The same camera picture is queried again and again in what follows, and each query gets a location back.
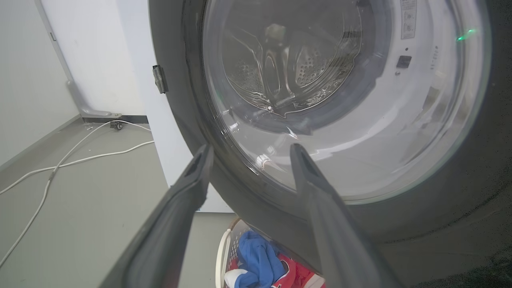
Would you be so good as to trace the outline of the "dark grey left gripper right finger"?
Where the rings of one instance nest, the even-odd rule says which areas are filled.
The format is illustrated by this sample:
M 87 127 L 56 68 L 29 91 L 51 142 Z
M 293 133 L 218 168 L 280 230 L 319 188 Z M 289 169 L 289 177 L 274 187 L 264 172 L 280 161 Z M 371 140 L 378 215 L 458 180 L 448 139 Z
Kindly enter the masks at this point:
M 308 215 L 328 288 L 400 288 L 386 259 L 300 144 L 290 147 L 296 191 Z

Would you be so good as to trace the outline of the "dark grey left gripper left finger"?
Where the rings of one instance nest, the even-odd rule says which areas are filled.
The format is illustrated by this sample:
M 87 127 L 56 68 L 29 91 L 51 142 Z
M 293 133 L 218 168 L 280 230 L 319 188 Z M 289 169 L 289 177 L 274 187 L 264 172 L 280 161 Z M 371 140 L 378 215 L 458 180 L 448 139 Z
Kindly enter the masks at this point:
M 203 206 L 214 152 L 206 144 L 114 264 L 102 288 L 176 288 L 194 214 Z

